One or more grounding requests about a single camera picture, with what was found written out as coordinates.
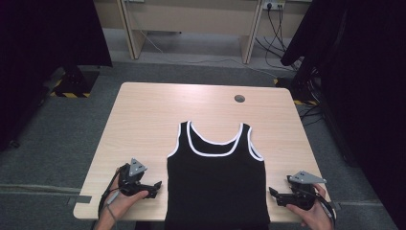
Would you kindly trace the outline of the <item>white wall power socket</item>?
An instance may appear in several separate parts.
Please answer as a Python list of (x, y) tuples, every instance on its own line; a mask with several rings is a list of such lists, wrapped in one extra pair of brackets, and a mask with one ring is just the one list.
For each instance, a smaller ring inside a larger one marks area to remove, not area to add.
[(282, 11), (285, 0), (262, 0), (262, 8), (268, 11)]

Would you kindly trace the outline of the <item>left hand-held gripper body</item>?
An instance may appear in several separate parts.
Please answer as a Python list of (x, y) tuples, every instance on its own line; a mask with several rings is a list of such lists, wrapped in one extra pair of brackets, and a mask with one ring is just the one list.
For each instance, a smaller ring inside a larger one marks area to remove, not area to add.
[(144, 191), (146, 186), (141, 183), (147, 167), (137, 159), (132, 158), (129, 163), (120, 167), (119, 189), (125, 196), (133, 196)]

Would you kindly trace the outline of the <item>black curtain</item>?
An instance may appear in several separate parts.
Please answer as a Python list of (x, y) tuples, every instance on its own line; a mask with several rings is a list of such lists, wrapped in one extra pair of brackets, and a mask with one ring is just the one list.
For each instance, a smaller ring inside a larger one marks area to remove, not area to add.
[(349, 161), (406, 230), (406, 0), (312, 0), (282, 57), (292, 81), (321, 79)]
[(0, 0), (0, 152), (60, 67), (112, 64), (94, 0)]

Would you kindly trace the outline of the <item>black hazard-striped stand base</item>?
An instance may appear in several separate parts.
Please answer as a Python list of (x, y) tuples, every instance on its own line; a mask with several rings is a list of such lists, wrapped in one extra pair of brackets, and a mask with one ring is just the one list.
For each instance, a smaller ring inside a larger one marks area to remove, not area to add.
[(80, 70), (77, 66), (63, 68), (51, 95), (63, 98), (88, 98), (99, 76), (99, 71)]
[(319, 101), (314, 97), (309, 87), (305, 85), (294, 85), (292, 79), (276, 78), (274, 84), (276, 87), (287, 89), (295, 104), (318, 105)]

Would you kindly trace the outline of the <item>person's left hand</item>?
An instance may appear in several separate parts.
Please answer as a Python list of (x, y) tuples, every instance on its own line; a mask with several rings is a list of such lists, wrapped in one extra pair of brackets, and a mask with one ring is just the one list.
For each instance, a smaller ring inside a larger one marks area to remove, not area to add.
[(141, 191), (135, 195), (123, 195), (119, 189), (119, 177), (116, 176), (110, 186), (110, 194), (106, 199), (107, 216), (114, 222), (121, 219), (126, 212), (139, 200), (148, 195), (148, 191)]

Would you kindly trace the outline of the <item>person's right hand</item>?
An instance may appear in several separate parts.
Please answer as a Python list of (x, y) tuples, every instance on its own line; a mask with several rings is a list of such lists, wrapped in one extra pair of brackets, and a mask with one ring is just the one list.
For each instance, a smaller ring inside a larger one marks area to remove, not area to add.
[(302, 227), (308, 227), (310, 230), (334, 230), (333, 220), (322, 205), (322, 201), (326, 199), (326, 191), (319, 184), (314, 184), (313, 188), (321, 198), (315, 200), (311, 209), (303, 210), (292, 204), (287, 204), (285, 208), (302, 219)]

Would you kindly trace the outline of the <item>black white-trimmed tank top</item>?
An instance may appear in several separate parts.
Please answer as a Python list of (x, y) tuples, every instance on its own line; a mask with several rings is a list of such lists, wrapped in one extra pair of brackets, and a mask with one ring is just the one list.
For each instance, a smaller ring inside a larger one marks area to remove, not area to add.
[(169, 154), (165, 230), (267, 230), (263, 157), (252, 129), (239, 126), (225, 143), (205, 139), (187, 121)]

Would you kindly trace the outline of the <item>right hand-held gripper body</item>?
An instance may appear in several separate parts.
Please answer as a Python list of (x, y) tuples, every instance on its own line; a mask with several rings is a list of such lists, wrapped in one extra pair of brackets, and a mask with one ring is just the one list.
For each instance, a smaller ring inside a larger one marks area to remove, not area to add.
[(287, 181), (290, 184), (292, 197), (289, 198), (286, 203), (296, 205), (304, 210), (309, 210), (315, 202), (316, 192), (313, 185), (327, 182), (322, 177), (305, 171), (288, 175)]

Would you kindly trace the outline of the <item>beige wooden desk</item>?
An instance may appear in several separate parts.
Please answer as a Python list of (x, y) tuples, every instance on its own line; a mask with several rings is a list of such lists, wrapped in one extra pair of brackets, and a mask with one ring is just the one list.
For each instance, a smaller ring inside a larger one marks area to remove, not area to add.
[(296, 33), (313, 0), (285, 0), (282, 11), (262, 8), (262, 0), (93, 0), (101, 25), (122, 29), (129, 55), (140, 57), (149, 32), (236, 35), (241, 59), (250, 62), (255, 39)]

